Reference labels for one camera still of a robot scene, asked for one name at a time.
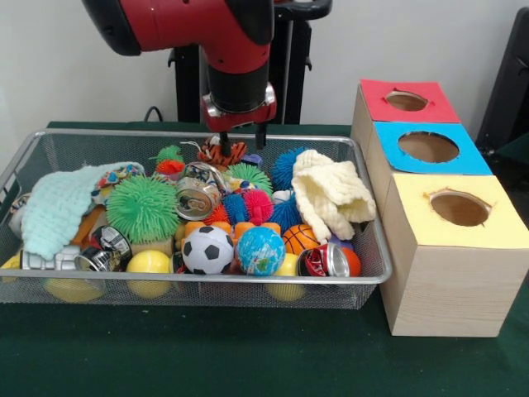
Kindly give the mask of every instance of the blue towel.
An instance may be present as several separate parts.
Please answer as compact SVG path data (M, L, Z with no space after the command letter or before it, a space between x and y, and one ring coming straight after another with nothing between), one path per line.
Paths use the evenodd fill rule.
M92 204L96 183L108 172L137 163L86 166L74 172L42 177L31 191L22 217L24 250L51 261L77 234L83 214Z

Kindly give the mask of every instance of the wire mesh basket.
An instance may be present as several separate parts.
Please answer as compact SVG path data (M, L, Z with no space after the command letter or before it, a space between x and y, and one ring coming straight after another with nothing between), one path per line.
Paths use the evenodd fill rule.
M21 249L10 227L9 208L31 192L44 175L74 171L83 165L136 161L152 172L150 158L163 147L206 138L205 133L45 130L29 136L0 177L0 264ZM256 153L255 138L231 135ZM260 152L269 172L278 156L297 147L315 149L334 161L352 160L369 187L360 148L349 138L329 136L269 136ZM196 149L181 146L186 162ZM362 262L360 277L254 277L245 275L162 275L98 273L61 270L0 270L0 302L154 304L188 306L360 309L378 284L389 278L391 260L381 222L376 218L355 225L353 238Z

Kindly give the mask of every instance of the mini basketball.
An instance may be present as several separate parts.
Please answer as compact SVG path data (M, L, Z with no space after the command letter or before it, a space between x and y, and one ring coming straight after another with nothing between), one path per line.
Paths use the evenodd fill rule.
M287 247L287 253L295 255L320 246L312 232L312 228L308 225L296 225L289 228L283 234L283 242Z

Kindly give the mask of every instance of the white knitted cloth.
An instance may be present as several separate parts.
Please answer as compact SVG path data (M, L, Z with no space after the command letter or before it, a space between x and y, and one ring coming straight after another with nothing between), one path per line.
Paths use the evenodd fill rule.
M317 151L304 151L293 175L298 210L321 244L331 238L331 231L340 240L350 240L355 235L350 222L374 219L376 204L352 162L335 163Z

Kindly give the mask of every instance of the wooden box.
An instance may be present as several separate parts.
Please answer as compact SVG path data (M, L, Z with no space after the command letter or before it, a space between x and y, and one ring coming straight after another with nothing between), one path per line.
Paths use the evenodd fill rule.
M494 176L394 174L383 223L393 335L498 335L529 268L529 231Z
M395 172L491 175L461 124L375 122L365 164L382 217Z
M373 122L460 123L438 83L392 83L361 80L356 95L351 137L364 158Z

